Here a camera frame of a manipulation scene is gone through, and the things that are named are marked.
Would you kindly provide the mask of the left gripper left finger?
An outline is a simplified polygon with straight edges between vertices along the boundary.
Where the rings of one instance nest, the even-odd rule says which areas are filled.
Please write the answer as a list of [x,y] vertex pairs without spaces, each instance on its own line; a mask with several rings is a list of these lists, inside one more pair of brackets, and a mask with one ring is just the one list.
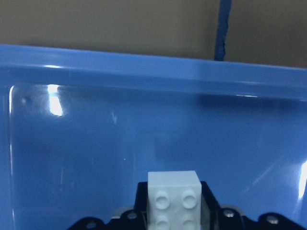
[[148,229],[148,183],[139,182],[134,202],[134,212],[137,214],[134,223],[134,230],[147,230]]

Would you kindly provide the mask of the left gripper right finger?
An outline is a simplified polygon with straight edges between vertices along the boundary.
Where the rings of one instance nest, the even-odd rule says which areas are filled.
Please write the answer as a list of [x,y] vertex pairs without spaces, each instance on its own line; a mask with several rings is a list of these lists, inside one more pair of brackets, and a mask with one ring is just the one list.
[[205,181],[201,181],[201,227],[203,230],[218,230],[220,205]]

